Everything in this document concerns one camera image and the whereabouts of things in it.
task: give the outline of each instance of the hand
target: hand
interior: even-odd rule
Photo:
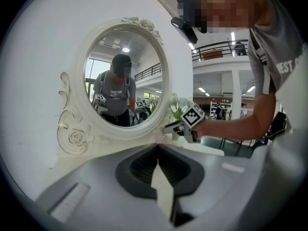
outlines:
[[[197,137],[205,136],[204,127],[206,126],[206,121],[200,121],[196,126],[192,127],[192,131],[197,134]]]

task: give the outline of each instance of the white mirror frame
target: white mirror frame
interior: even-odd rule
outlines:
[[[122,128],[104,121],[93,109],[85,87],[84,70],[93,46],[109,32],[115,29],[136,30],[154,47],[162,66],[162,93],[157,108],[149,119],[141,124]],[[84,40],[76,53],[76,61],[68,72],[61,74],[65,90],[59,94],[66,97],[65,106],[59,119],[57,138],[60,147],[70,155],[84,154],[91,146],[99,149],[106,142],[136,140],[154,131],[164,120],[171,99],[171,80],[168,60],[164,53],[163,41],[149,20],[139,20],[138,17],[116,19],[104,23],[94,29]]]

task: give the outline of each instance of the ceiling light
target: ceiling light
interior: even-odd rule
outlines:
[[[255,86],[252,86],[247,92],[251,92],[254,88]]]
[[[189,45],[189,47],[192,49],[193,53],[197,53],[197,51],[196,51],[196,50],[194,50],[194,46],[193,46],[193,44],[192,44],[192,43],[189,43],[188,45]]]
[[[235,45],[235,35],[234,35],[234,32],[231,32],[231,38],[232,38],[232,45]]]
[[[205,92],[205,90],[202,87],[198,88],[201,92]]]

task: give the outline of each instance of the black pants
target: black pants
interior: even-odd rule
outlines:
[[[114,124],[120,127],[129,127],[129,124],[130,124],[128,110],[126,110],[123,114],[118,115],[118,116],[111,116],[111,115],[106,115],[102,113],[101,117],[103,117],[107,122],[110,122],[111,124]]]

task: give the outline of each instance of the white column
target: white column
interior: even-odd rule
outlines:
[[[231,120],[238,119],[241,116],[242,92],[240,88],[239,71],[232,70],[233,79],[233,99]]]

